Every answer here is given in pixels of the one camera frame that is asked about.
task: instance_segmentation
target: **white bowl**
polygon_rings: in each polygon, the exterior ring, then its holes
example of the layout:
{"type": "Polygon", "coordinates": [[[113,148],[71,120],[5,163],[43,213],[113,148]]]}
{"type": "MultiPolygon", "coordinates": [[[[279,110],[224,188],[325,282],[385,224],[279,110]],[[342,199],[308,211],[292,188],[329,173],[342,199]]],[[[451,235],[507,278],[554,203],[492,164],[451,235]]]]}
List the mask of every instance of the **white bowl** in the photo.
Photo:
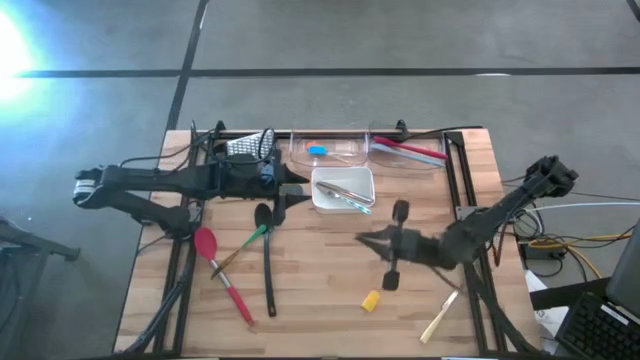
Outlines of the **white bowl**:
{"type": "Polygon", "coordinates": [[[317,181],[326,181],[340,186],[356,194],[366,196],[376,201],[376,193],[373,187],[373,173],[367,167],[335,167],[316,168],[311,172],[311,197],[313,205],[321,214],[359,213],[360,210],[347,204],[344,200],[329,197],[315,185],[317,181]]]}

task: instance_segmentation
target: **red handle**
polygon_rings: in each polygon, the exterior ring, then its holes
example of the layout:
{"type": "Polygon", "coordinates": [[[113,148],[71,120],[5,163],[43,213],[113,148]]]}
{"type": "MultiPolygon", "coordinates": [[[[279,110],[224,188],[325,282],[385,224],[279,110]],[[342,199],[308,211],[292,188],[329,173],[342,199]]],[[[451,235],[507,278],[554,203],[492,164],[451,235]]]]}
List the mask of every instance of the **red handle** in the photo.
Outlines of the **red handle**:
{"type": "Polygon", "coordinates": [[[240,310],[240,313],[242,314],[244,320],[247,322],[247,324],[249,324],[249,326],[253,326],[253,318],[249,313],[249,309],[247,309],[247,305],[245,305],[244,301],[242,301],[242,298],[240,297],[240,294],[238,294],[236,288],[234,288],[232,285],[227,288],[227,291],[229,292],[229,295],[231,295],[233,302],[236,303],[236,306],[238,307],[238,310],[240,310]]]}
{"type": "Polygon", "coordinates": [[[439,153],[437,151],[431,151],[431,150],[420,149],[420,148],[409,146],[409,145],[398,144],[395,141],[392,141],[392,140],[389,140],[387,138],[383,138],[383,137],[380,137],[380,136],[374,136],[373,137],[373,141],[377,142],[378,144],[399,147],[401,149],[417,152],[417,153],[422,154],[422,155],[431,156],[431,157],[434,157],[436,159],[442,159],[442,160],[449,159],[449,157],[447,155],[439,153]]]}

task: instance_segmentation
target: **gray floor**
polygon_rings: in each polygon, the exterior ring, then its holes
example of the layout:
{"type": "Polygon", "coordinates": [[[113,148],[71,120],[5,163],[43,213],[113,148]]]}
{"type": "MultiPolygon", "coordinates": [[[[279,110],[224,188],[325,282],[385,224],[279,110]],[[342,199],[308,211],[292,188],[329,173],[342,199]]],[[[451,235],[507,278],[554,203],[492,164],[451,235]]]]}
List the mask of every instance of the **gray floor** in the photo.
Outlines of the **gray floor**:
{"type": "MultiPolygon", "coordinates": [[[[179,69],[197,0],[8,1],[30,68],[179,69]]],[[[194,68],[640,66],[640,23],[624,1],[212,1],[194,68]]],[[[82,248],[52,259],[21,359],[111,350],[140,227],[71,202],[81,169],[159,150],[177,79],[34,79],[0,99],[0,215],[82,248]]],[[[366,127],[371,122],[490,129],[500,171],[545,154],[579,191],[638,197],[638,76],[192,79],[178,128],[366,127]]],[[[543,204],[598,199],[567,196],[543,204]]],[[[638,208],[549,210],[548,231],[617,233],[638,208]]],[[[585,252],[610,274],[623,243],[585,252]]],[[[552,270],[533,264],[538,271],[552,270]]],[[[575,263],[545,282],[580,280],[575,263]]]]}

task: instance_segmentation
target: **black ladle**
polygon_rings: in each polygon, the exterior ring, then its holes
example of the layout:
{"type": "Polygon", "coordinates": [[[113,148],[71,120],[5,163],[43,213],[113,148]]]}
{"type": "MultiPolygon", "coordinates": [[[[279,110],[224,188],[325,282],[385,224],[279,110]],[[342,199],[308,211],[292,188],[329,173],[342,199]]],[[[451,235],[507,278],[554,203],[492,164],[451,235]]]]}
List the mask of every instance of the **black ladle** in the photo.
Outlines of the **black ladle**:
{"type": "Polygon", "coordinates": [[[271,260],[269,256],[269,237],[273,231],[273,213],[267,204],[258,204],[253,213],[256,228],[260,225],[267,227],[264,236],[264,287],[267,295],[267,311],[269,317],[276,316],[276,301],[273,297],[273,283],[271,281],[271,260]]]}

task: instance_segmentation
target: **red spatula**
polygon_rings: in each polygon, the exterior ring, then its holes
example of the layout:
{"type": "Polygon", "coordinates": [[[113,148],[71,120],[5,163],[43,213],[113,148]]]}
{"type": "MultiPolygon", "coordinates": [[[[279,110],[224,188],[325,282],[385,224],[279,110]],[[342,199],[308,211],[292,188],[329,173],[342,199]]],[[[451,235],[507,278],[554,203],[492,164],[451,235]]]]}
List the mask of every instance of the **red spatula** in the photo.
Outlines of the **red spatula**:
{"type": "MultiPolygon", "coordinates": [[[[200,227],[198,228],[198,230],[196,230],[194,240],[196,249],[198,250],[198,254],[209,260],[209,263],[214,270],[217,269],[218,263],[214,259],[216,257],[216,252],[218,251],[218,241],[216,240],[215,235],[213,235],[213,231],[211,231],[211,229],[207,227],[200,227]]],[[[251,318],[249,309],[247,309],[244,301],[242,301],[242,298],[240,297],[240,294],[238,293],[236,288],[233,287],[233,285],[223,272],[220,272],[219,276],[220,280],[222,280],[222,283],[227,288],[227,292],[233,299],[233,302],[238,307],[238,310],[240,310],[240,313],[242,314],[244,320],[247,322],[247,324],[249,324],[249,326],[253,326],[253,318],[251,318]]]]}

